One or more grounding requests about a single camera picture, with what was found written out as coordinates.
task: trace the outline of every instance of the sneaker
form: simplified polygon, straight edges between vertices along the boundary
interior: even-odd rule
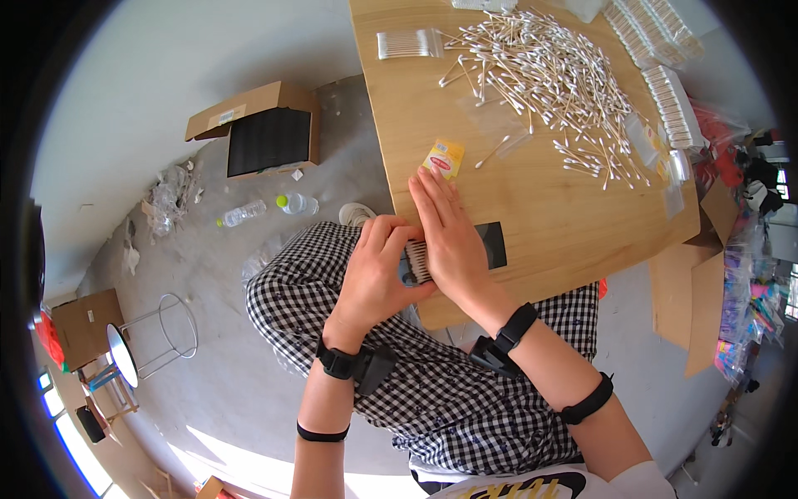
[[[348,227],[363,227],[369,218],[377,218],[377,213],[368,206],[360,203],[347,203],[341,206],[338,212],[338,221]]]

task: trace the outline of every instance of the bundle of cotton swabs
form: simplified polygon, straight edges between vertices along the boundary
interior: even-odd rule
[[[447,77],[459,66],[463,74],[456,77],[468,79],[479,99],[477,106],[506,101],[520,116],[527,115],[530,133],[533,113],[549,129],[563,132],[563,142],[554,144],[567,157],[565,169],[603,175],[605,190],[608,180],[621,179],[634,188],[633,174],[650,185],[630,158],[623,126],[634,107],[618,87],[602,50],[584,35],[560,26],[550,14],[484,12],[488,19],[479,25],[461,27],[456,36],[443,33],[449,38],[444,49],[469,54],[458,57],[440,86],[455,79]],[[488,86],[500,97],[487,99]],[[597,140],[598,136],[606,139]]]

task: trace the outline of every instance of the plastic bottle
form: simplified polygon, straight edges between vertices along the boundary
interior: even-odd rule
[[[244,220],[261,216],[263,213],[266,213],[266,203],[263,200],[252,201],[249,204],[230,210],[222,218],[217,218],[216,225],[220,227],[235,227]]]
[[[286,192],[282,196],[277,196],[277,205],[289,215],[312,216],[318,213],[318,200],[298,192]]]

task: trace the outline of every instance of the black and white checkered fabric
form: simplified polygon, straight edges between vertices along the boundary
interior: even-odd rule
[[[261,335],[307,376],[324,322],[338,300],[359,228],[321,222],[303,229],[247,287],[247,312]],[[598,286],[537,303],[539,316],[588,360],[596,352]],[[579,454],[565,424],[524,376],[477,366],[395,315],[363,342],[388,345],[398,362],[354,409],[393,432],[393,446],[462,473],[525,473]]]

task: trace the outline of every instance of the round stool top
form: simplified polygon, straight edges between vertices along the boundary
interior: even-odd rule
[[[122,374],[122,378],[130,383],[133,388],[138,387],[139,376],[136,369],[136,361],[133,360],[128,344],[122,338],[119,329],[113,324],[109,324],[105,329],[105,333],[108,335],[108,345],[111,347],[111,358]]]

